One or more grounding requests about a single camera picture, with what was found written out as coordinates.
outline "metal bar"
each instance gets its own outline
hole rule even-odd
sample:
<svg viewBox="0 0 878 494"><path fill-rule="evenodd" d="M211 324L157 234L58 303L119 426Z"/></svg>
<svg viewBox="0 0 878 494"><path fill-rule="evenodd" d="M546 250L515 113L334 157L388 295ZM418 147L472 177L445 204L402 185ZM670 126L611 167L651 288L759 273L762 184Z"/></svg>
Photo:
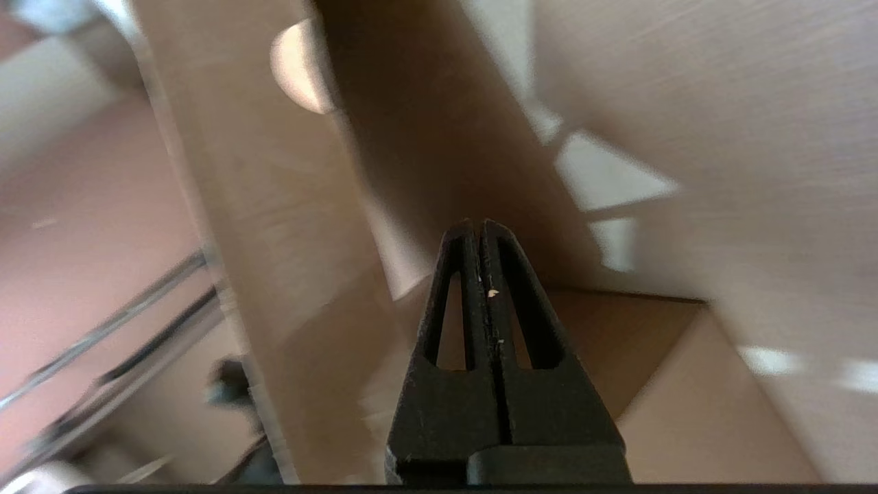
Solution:
<svg viewBox="0 0 878 494"><path fill-rule="evenodd" d="M128 302L121 310L110 316L109 319L101 323L97 328L91 330L89 334L74 343L67 350L54 358L51 362L31 374L31 377L22 384L18 389L13 390L10 394L0 399L0 411L15 403L20 397L30 393L34 388L46 382L53 375L58 374L70 362L76 360L80 355L87 352L92 346L97 345L102 339L110 336L115 330L122 325L134 319L139 313L150 305L156 303L174 287L179 285L183 280L189 278L195 271L207 264L205 256L201 251L195 252L180 264L174 266L161 279L150 285L146 290L141 292L137 297Z"/></svg>

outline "metal rail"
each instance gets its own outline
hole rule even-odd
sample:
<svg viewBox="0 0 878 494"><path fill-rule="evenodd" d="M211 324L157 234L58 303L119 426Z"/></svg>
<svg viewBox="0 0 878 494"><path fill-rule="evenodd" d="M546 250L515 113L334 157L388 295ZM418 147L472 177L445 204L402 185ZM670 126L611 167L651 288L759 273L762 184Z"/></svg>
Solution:
<svg viewBox="0 0 878 494"><path fill-rule="evenodd" d="M174 287L206 264L204 254L198 251L174 266L161 279L128 302L125 307L110 316L97 328L89 331L87 335L55 357L51 362L31 374L31 377L24 384L13 390L10 394L0 398L0 411L6 409L27 393L30 393L43 382L48 381L53 375L58 374L59 371L87 352L92 346L97 345L102 339L110 336L122 325L134 319L144 309L156 303Z"/></svg>

